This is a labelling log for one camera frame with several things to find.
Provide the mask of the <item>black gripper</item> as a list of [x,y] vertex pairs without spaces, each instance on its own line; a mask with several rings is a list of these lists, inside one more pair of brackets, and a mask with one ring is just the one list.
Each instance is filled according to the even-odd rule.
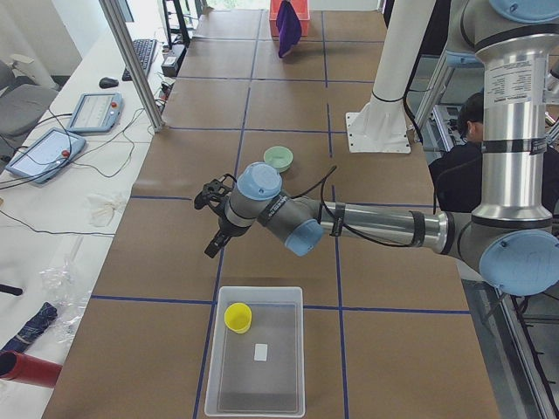
[[204,184],[202,190],[194,199],[194,208],[202,210],[209,207],[218,218],[219,231],[209,242],[204,250],[204,254],[214,258],[230,241],[230,237],[235,237],[238,228],[231,223],[225,214],[227,204],[233,187],[236,185],[236,178],[231,174],[224,174],[217,179]]

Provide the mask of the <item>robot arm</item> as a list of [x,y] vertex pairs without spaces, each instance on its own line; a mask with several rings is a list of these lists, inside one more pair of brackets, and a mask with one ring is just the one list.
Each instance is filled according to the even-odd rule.
[[239,176],[206,183],[196,196],[195,207],[218,219],[206,254],[216,256],[260,223],[297,255],[324,235],[359,237],[458,259],[507,294],[547,290],[558,280],[558,240],[542,202],[545,107],[558,94],[548,62],[557,44],[555,1],[452,3],[449,52],[470,52],[484,67],[481,197],[472,212],[415,211],[404,194],[413,183],[404,167],[357,171],[369,194],[343,203],[290,195],[277,169],[258,161]]

